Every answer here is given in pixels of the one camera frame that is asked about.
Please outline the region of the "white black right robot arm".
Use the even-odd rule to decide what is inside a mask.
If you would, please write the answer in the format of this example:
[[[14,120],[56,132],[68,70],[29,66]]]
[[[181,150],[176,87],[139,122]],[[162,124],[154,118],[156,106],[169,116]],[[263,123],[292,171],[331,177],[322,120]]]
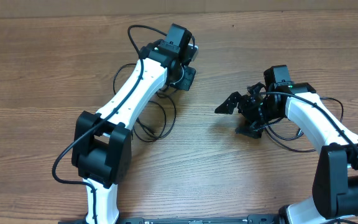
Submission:
[[[246,122],[236,132],[254,139],[286,118],[319,154],[311,197],[282,207],[272,223],[347,223],[357,217],[358,135],[323,105],[309,83],[294,83],[286,65],[264,71],[264,80],[250,86],[246,95],[231,93],[215,112],[238,110]]]

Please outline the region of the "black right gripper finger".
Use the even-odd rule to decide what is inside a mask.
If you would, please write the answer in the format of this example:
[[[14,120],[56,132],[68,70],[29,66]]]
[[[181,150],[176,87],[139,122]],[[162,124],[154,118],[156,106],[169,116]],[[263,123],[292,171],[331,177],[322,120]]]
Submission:
[[[262,137],[263,130],[260,129],[260,124],[256,121],[244,121],[235,130],[236,134],[242,134],[253,139],[259,139]]]
[[[237,108],[241,98],[242,95],[238,91],[231,93],[228,98],[215,109],[214,112],[216,114],[233,114],[233,111]]]

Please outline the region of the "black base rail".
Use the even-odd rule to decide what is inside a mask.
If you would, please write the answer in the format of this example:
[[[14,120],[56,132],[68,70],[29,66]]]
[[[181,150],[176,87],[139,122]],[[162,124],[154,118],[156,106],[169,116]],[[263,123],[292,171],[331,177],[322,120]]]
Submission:
[[[118,218],[117,224],[286,224],[285,219],[274,214],[253,214],[247,217],[220,218]]]

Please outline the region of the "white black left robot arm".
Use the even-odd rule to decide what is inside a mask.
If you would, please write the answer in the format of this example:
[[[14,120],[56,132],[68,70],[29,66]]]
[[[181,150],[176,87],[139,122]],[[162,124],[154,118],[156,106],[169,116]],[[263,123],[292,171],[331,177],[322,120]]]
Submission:
[[[164,39],[136,48],[138,61],[113,98],[76,121],[71,163],[86,187],[88,213],[82,223],[116,223],[117,188],[131,163],[132,129],[150,99],[162,88],[190,89],[198,52],[192,33],[172,24]]]

